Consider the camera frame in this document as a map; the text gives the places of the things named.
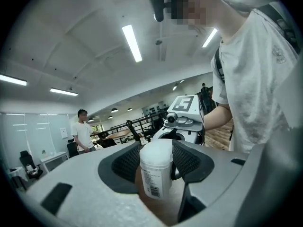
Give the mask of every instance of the wooden floor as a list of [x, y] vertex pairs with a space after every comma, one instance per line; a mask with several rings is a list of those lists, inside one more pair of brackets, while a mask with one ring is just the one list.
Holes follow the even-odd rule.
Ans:
[[[206, 146], [221, 150], [228, 150], [232, 126], [233, 121], [231, 120], [229, 123], [219, 129], [208, 131], [205, 134]], [[172, 182], [172, 187], [169, 191], [169, 198], [166, 201], [151, 199], [145, 195], [140, 167], [136, 173], [135, 183], [139, 188], [139, 196], [141, 201], [156, 217], [158, 217], [164, 224], [168, 226], [178, 223], [178, 211], [181, 205], [184, 189], [184, 181], [182, 178]]]

